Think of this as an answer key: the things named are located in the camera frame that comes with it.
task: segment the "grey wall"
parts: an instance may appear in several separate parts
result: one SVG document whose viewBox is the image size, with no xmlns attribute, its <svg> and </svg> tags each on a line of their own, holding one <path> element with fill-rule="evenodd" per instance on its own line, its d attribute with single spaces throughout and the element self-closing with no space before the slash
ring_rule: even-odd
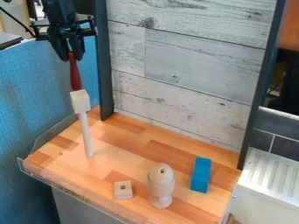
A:
<svg viewBox="0 0 299 224">
<path fill-rule="evenodd" d="M 251 146 L 299 161 L 299 117 L 260 107 Z"/>
<path fill-rule="evenodd" d="M 110 0 L 118 111 L 239 151 L 275 0 Z"/>
</svg>

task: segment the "white stick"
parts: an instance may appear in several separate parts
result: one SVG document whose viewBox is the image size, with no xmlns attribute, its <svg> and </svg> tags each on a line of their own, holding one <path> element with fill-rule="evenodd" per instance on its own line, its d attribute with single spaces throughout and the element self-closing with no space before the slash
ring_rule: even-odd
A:
<svg viewBox="0 0 299 224">
<path fill-rule="evenodd" d="M 73 111 L 80 119 L 80 125 L 83 134 L 85 152 L 88 158 L 94 156 L 94 148 L 91 141 L 87 111 L 91 109 L 89 95 L 85 89 L 73 91 L 70 93 Z"/>
<path fill-rule="evenodd" d="M 85 151 L 87 153 L 87 157 L 92 158 L 94 156 L 94 148 L 91 142 L 88 120 L 87 120 L 87 113 L 81 113 L 78 114 L 78 116 L 80 119 L 80 125 L 83 133 Z"/>
</svg>

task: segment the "cable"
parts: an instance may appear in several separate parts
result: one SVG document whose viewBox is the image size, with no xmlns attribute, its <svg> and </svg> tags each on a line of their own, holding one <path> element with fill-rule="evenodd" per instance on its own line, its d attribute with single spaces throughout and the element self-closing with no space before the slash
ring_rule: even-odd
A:
<svg viewBox="0 0 299 224">
<path fill-rule="evenodd" d="M 273 90 L 275 90 L 279 85 L 282 84 L 282 82 L 284 81 L 285 76 L 283 76 L 283 78 L 273 87 L 271 88 L 268 92 L 267 95 L 269 95 Z"/>
<path fill-rule="evenodd" d="M 15 20 L 19 25 L 21 25 L 27 32 L 29 32 L 34 38 L 35 38 L 35 35 L 34 33 L 27 27 L 25 26 L 21 21 L 19 21 L 16 17 L 12 16 L 8 11 L 6 11 L 4 8 L 2 8 L 0 6 L 0 10 L 2 12 L 4 12 L 7 16 L 9 16 L 10 18 L 12 18 L 13 20 Z"/>
</svg>

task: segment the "wooden wall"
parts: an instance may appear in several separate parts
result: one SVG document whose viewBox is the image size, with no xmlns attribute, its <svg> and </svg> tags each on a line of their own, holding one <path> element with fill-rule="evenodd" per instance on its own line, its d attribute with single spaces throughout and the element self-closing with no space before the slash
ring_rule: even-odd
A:
<svg viewBox="0 0 299 224">
<path fill-rule="evenodd" d="M 286 17 L 282 24 L 280 48 L 299 51 L 299 1 L 289 0 Z"/>
<path fill-rule="evenodd" d="M 2 18 L 2 13 L 0 12 L 0 32 L 4 32 L 4 21 Z"/>
<path fill-rule="evenodd" d="M 109 0 L 115 106 L 238 151 L 275 0 Z"/>
</svg>

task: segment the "wooden block with hole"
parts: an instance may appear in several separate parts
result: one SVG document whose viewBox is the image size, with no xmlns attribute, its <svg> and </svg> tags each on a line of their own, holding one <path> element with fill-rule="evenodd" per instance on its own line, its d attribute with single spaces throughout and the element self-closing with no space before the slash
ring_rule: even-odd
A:
<svg viewBox="0 0 299 224">
<path fill-rule="evenodd" d="M 132 183 L 130 180 L 115 182 L 115 198 L 117 200 L 133 198 Z"/>
</svg>

